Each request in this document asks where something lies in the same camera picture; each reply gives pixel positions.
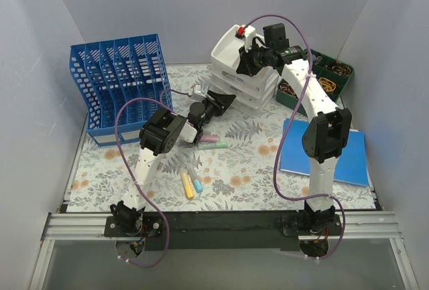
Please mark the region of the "white drawer organizer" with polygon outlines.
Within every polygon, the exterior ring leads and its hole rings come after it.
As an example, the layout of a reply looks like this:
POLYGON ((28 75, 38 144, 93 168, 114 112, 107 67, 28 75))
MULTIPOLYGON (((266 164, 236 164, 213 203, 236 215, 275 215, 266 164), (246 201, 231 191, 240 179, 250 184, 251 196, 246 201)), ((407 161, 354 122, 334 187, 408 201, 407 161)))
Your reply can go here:
POLYGON ((280 76, 270 68, 262 68, 254 76, 238 74, 239 49, 244 39, 235 36, 239 26, 232 26, 217 42, 211 52, 211 90, 236 96, 232 107, 256 117, 274 95, 280 76))

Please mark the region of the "yellow highlighter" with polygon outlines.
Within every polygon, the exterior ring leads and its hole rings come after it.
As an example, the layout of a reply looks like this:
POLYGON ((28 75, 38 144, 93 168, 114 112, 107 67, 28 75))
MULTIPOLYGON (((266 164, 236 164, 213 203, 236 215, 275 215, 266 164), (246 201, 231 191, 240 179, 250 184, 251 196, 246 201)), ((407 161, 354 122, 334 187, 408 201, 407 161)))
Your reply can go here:
POLYGON ((186 170, 182 169, 180 171, 180 178, 181 178, 182 184, 184 186, 184 192, 185 192, 186 198, 189 200, 193 199, 194 198, 194 192, 193 192, 193 189, 191 186, 190 177, 189 177, 186 170))

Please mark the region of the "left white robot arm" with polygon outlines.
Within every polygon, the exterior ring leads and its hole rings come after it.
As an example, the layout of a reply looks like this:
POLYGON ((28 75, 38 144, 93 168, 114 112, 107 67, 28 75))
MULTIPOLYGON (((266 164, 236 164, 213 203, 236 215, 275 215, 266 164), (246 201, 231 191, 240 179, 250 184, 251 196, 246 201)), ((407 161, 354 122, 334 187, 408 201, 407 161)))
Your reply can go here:
POLYGON ((162 157, 172 150, 177 141, 192 145, 201 142, 203 127, 212 118, 222 116, 236 99, 234 94, 211 90, 206 94, 193 92, 191 97, 196 101, 190 105, 186 117, 176 114, 159 100, 146 98, 146 101, 160 107, 140 129, 137 165, 134 170, 128 167, 131 187, 118 203, 110 206, 115 226, 127 236, 147 235, 143 212, 149 198, 143 192, 143 184, 154 178, 162 157))

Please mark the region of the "green highlighter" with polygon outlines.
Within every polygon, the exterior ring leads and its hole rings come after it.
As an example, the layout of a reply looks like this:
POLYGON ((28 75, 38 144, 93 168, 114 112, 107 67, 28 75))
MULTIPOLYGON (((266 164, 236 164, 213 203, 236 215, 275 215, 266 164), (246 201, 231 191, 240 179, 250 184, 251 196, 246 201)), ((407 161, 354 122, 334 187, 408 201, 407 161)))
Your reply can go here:
POLYGON ((209 150, 209 149, 224 149, 229 144, 226 141, 219 142, 202 142, 197 145, 198 150, 209 150))

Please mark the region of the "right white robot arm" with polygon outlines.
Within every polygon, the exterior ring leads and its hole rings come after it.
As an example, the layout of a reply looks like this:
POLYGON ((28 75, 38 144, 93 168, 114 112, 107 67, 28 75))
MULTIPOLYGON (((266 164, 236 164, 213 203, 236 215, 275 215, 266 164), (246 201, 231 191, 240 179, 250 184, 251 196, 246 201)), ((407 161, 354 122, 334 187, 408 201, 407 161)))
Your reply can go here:
POLYGON ((320 234, 334 221, 334 172, 347 145, 352 115, 327 96, 312 73, 310 50, 290 46, 284 24, 266 26, 263 33, 260 39, 252 27, 238 28, 235 35, 244 44, 239 48, 237 73, 254 76, 263 68, 273 68, 297 95, 296 107, 304 108, 308 127, 302 146, 310 159, 310 184, 298 226, 310 234, 320 234))

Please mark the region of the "blue highlighter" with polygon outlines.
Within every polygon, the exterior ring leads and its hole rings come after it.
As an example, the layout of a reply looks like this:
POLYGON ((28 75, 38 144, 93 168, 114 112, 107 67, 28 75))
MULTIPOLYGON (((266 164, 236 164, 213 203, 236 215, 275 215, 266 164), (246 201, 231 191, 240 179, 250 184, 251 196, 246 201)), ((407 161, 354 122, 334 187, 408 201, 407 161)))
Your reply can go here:
POLYGON ((188 174, 190 176, 190 179, 191 179, 191 181, 193 183, 193 186, 194 186, 196 192, 197 193, 203 192, 203 186, 202 186, 202 184, 201 184, 201 182, 200 182, 200 180, 199 180, 199 178, 198 178, 198 176, 197 176, 194 168, 191 165, 188 164, 186 166, 186 169, 188 171, 188 174))

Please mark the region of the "blue plastic file rack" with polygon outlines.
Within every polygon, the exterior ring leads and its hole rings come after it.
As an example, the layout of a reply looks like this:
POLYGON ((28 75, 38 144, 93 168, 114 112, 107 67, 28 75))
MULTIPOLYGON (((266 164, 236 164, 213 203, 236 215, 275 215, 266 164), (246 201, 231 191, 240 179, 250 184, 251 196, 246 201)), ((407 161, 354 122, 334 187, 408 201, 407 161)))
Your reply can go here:
POLYGON ((69 67, 88 110, 86 131, 100 147, 115 145, 115 133, 138 141, 159 102, 173 107, 156 33, 73 45, 69 67))

